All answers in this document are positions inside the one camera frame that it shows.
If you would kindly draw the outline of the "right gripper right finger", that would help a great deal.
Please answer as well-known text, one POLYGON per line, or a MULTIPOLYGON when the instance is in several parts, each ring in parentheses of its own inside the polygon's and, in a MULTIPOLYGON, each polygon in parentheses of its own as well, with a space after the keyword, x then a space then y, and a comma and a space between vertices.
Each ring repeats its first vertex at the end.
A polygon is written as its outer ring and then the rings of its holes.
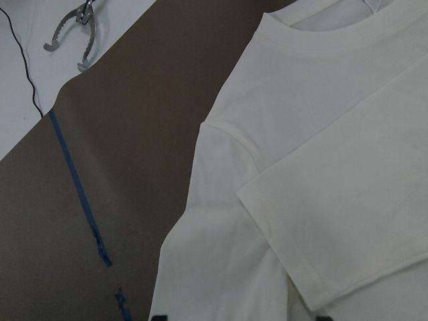
POLYGON ((333 321, 330 316, 316 316, 316 321, 333 321))

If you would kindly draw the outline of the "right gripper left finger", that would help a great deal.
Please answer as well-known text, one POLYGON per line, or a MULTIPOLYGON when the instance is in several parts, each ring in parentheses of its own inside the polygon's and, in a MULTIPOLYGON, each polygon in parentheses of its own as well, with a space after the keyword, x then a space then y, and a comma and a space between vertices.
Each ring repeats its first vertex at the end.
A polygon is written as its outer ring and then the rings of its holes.
POLYGON ((150 321, 168 321, 169 318, 167 315, 154 315, 150 321))

